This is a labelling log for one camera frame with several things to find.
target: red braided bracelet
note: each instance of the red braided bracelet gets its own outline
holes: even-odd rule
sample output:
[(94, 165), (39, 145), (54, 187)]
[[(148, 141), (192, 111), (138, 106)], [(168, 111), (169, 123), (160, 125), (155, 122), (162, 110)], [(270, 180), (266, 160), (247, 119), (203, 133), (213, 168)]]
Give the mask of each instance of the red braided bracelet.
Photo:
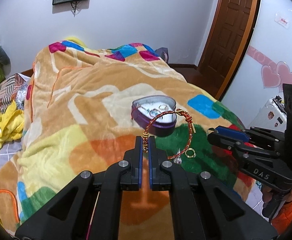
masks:
[(188, 138), (188, 141), (187, 141), (187, 144), (185, 146), (185, 148), (173, 155), (173, 156), (169, 156), (168, 159), (174, 159), (180, 155), (182, 155), (183, 153), (185, 153), (189, 147), (190, 147), (190, 143), (191, 143), (191, 139), (193, 138), (193, 133), (196, 133), (196, 130), (195, 130), (195, 127), (194, 127), (194, 124), (193, 124), (193, 121), (192, 121), (192, 117), (184, 110), (182, 109), (176, 109), (176, 111), (165, 111), (165, 112), (162, 112), (158, 115), (156, 115), (150, 122), (149, 124), (147, 125), (144, 133), (143, 133), (143, 153), (148, 153), (148, 136), (149, 136), (149, 128), (152, 126), (152, 124), (160, 117), (162, 117), (163, 115), (165, 114), (178, 114), (180, 116), (184, 116), (185, 117), (185, 120), (186, 122), (188, 123), (188, 129), (189, 129), (189, 138)]

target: wooden floor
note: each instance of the wooden floor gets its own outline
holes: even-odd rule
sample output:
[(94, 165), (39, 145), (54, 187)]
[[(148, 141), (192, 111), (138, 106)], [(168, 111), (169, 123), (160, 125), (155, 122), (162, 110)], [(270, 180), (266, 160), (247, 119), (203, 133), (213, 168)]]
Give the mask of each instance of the wooden floor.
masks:
[(208, 80), (204, 78), (199, 71), (193, 68), (174, 68), (178, 73), (182, 74), (188, 83), (191, 83), (195, 86), (198, 86), (208, 93), (210, 93), (213, 97), (216, 96), (218, 92), (218, 88), (214, 86), (214, 81)]

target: door frame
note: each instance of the door frame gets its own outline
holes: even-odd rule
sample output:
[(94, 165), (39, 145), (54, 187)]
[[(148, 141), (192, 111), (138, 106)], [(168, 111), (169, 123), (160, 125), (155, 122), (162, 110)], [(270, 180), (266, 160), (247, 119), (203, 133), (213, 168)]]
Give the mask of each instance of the door frame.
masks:
[[(212, 22), (212, 26), (211, 29), (209, 31), (209, 35), (202, 53), (202, 56), (200, 58), (199, 64), (197, 66), (197, 70), (199, 71), (200, 69), (200, 65), (203, 63), (204, 59), (205, 59), (205, 54), (207, 52), (209, 43), (211, 42), (212, 36), (213, 36), (213, 32), (215, 30), (216, 27), (216, 23), (217, 23), (217, 18), (221, 9), (221, 4), (222, 4), (222, 0), (218, 0), (217, 2), (217, 7), (216, 7), (216, 12), (214, 15), (214, 19)], [(257, 20), (257, 15), (259, 12), (259, 5), (260, 5), (260, 0), (252, 0), (252, 6), (251, 6), (251, 11), (250, 11), (250, 15), (248, 17), (248, 21), (247, 21), (247, 25), (243, 34), (243, 38), (242, 41), (240, 42), (240, 45), (238, 47), (237, 53), (235, 55), (235, 58), (233, 60), (233, 63), (224, 79), (224, 82), (222, 83), (221, 87), (219, 88), (215, 98), (217, 100), (222, 100), (222, 98), (224, 97), (227, 89), (229, 88), (231, 82), (233, 81), (237, 70), (245, 56), (246, 50), (248, 48), (248, 45), (251, 41), (251, 37), (253, 34), (253, 30), (256, 24), (256, 20)]]

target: fleece blanket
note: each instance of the fleece blanket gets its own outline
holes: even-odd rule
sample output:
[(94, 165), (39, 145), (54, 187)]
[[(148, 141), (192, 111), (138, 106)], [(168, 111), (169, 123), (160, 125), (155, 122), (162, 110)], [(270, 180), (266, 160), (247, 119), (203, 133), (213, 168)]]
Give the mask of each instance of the fleece blanket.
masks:
[[(143, 129), (131, 120), (131, 105), (149, 95), (174, 98), (196, 128), (182, 156), (187, 171), (209, 171), (246, 200), (254, 180), (238, 172), (228, 151), (212, 147), (206, 132), (223, 125), (243, 128), (237, 117), (204, 90), (188, 84), (148, 46), (90, 50), (71, 41), (44, 48), (36, 56), (25, 101), (22, 151), (0, 170), (0, 218), (8, 232), (25, 222), (83, 170), (106, 170), (132, 149)], [(177, 117), (170, 136), (156, 138), (173, 155), (183, 149), (188, 127)], [(124, 192), (119, 239), (173, 239), (168, 192), (151, 192), (148, 161), (142, 189)]]

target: person's hand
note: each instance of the person's hand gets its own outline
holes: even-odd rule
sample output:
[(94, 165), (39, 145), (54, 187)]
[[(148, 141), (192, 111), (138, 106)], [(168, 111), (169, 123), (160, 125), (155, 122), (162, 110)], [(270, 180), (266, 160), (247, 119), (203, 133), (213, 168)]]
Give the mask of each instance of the person's hand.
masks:
[[(271, 188), (268, 186), (262, 186), (262, 194), (263, 194), (263, 201), (264, 203), (268, 203), (271, 201), (272, 197), (273, 197), (273, 193), (271, 192)], [(292, 189), (291, 192), (288, 193), (284, 198), (284, 200), (286, 200), (286, 202), (291, 202), (292, 201)]]

